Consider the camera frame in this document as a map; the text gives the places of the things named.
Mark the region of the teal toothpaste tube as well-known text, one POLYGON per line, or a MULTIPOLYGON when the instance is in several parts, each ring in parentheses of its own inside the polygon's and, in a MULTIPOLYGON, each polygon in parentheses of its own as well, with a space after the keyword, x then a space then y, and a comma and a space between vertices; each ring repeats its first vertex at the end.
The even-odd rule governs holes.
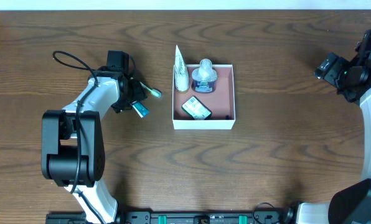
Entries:
POLYGON ((149 114, 149 110, 140 101, 134 101, 131 105, 140 118, 149 114))

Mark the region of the white lotion tube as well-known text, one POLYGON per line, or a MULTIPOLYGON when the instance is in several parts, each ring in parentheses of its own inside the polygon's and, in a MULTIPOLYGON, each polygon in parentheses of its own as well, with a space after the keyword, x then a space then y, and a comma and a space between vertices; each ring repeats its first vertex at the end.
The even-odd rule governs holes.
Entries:
POLYGON ((180 92, 189 89, 189 74, 178 45, 175 51, 174 83, 175 88, 180 92))

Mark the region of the green soap bar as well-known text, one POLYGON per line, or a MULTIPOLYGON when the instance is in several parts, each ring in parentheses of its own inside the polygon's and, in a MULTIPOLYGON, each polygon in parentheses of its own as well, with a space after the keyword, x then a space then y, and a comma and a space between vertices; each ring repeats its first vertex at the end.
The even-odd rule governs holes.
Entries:
POLYGON ((205 120, 211 117, 212 112, 204 106, 195 96, 189 98, 182 109, 194 120, 205 120))

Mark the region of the blue soap pump bottle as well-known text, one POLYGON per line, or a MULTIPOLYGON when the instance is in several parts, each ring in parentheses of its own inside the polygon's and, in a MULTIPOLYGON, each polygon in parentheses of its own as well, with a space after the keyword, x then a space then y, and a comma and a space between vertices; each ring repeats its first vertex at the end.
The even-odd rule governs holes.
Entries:
POLYGON ((200 61, 199 68, 192 71, 192 89, 199 93, 212 93, 218 79, 212 62, 205 58, 200 61))

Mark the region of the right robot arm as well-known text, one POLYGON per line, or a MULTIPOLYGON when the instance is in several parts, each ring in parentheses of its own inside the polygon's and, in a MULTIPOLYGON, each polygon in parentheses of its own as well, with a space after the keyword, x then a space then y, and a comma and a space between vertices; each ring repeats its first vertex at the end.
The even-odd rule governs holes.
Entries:
POLYGON ((329 203, 300 203, 296 223, 371 223, 371 29, 355 51, 350 61, 330 53, 314 76, 334 86, 337 94, 362 111, 364 164, 360 182, 336 193, 329 203))

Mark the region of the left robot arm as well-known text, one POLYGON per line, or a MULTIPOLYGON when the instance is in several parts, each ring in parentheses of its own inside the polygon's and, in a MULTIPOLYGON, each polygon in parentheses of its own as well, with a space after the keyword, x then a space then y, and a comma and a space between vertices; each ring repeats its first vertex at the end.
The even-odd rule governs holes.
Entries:
POLYGON ((134 78, 136 64, 123 51, 108 51, 106 65, 92 69, 87 87, 61 110, 47 110, 42 117, 41 170, 72 194, 82 213, 51 213, 46 223, 125 223, 126 215, 109 193, 103 172, 105 148, 101 120, 109 109, 116 113, 135 110, 145 117, 149 110, 141 101, 146 93, 134 78))

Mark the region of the green white toothbrush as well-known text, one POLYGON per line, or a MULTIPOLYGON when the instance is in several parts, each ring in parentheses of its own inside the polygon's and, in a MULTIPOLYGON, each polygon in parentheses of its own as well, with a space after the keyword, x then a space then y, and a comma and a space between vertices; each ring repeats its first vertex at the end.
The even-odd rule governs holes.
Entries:
POLYGON ((148 87, 147 85, 145 85, 143 82, 139 81, 140 85, 147 91, 150 92, 150 94, 152 94, 152 96, 156 97, 156 98, 161 98, 162 97, 162 93, 155 89, 155 88, 150 88, 148 87))

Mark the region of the white box with pink interior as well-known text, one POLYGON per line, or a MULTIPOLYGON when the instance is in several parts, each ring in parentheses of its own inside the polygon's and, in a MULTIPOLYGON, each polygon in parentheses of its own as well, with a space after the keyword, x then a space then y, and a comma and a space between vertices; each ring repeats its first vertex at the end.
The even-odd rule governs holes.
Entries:
POLYGON ((214 65, 218 79, 212 93, 197 93, 193 89, 179 92, 172 87, 172 123, 174 129, 232 129, 236 121, 234 72, 232 65, 214 65), (212 115, 205 120, 194 120, 183 109, 182 105, 195 96, 212 115))

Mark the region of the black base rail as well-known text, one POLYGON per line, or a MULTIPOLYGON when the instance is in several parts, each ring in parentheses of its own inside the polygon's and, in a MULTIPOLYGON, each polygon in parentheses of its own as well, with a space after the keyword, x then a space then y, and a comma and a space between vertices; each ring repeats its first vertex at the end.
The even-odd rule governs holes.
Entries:
POLYGON ((276 224, 295 223, 299 203, 288 208, 274 207, 269 203, 258 204, 252 211, 199 211, 154 212, 150 209, 117 213, 114 223, 119 224, 276 224))

